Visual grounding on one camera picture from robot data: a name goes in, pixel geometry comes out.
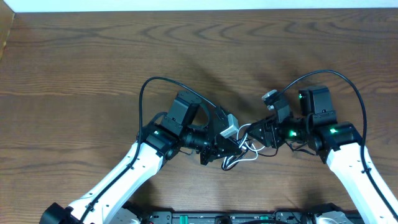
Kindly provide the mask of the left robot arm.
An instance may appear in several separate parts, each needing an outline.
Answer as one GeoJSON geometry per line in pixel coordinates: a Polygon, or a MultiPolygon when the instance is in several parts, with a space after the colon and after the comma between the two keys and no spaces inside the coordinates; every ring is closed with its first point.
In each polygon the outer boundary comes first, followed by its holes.
{"type": "Polygon", "coordinates": [[[198,153],[202,165],[241,153],[234,139],[238,132],[236,117],[222,107],[209,112],[203,100],[192,92],[178,92],[169,112],[158,116],[162,121],[152,120],[144,126],[122,161],[100,183],[65,208],[53,203],[40,222],[140,223],[142,218],[127,209],[127,201],[180,148],[198,153]],[[199,109],[205,110],[208,118],[201,126],[193,124],[199,109]]]}

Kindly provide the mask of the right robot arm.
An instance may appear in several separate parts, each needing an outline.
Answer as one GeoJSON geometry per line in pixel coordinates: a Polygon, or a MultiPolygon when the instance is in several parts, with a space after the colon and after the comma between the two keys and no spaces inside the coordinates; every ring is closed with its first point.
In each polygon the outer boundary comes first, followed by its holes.
{"type": "Polygon", "coordinates": [[[272,90],[262,97],[275,113],[247,128],[265,147],[304,142],[337,176],[365,223],[397,223],[397,199],[375,168],[362,137],[349,122],[339,123],[326,86],[298,91],[301,118],[290,111],[284,95],[272,90]]]}

